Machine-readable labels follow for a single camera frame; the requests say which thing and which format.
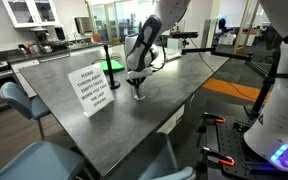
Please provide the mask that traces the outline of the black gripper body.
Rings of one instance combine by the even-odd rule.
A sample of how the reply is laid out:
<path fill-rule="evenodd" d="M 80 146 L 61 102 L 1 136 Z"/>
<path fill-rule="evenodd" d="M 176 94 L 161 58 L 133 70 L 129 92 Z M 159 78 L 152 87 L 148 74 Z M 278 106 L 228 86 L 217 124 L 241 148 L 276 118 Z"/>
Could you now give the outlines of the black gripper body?
<path fill-rule="evenodd" d="M 144 82 L 147 76 L 151 76 L 152 74 L 153 74 L 153 71 L 151 68 L 145 68 L 141 72 L 129 71 L 126 81 L 131 86 L 138 86 L 139 84 Z"/>

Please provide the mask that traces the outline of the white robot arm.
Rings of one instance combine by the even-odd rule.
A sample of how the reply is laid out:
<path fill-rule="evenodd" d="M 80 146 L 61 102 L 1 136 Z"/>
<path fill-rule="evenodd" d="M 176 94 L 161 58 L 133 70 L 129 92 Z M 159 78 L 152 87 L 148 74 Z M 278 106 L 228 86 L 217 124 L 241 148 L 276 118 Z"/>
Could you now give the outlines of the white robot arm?
<path fill-rule="evenodd" d="M 185 16 L 191 0 L 153 0 L 138 33 L 125 39 L 127 81 L 138 86 L 153 74 L 158 56 L 154 41 Z M 275 168 L 288 172 L 288 0 L 258 0 L 271 25 L 282 37 L 275 83 L 254 124 L 243 139 L 257 155 Z"/>

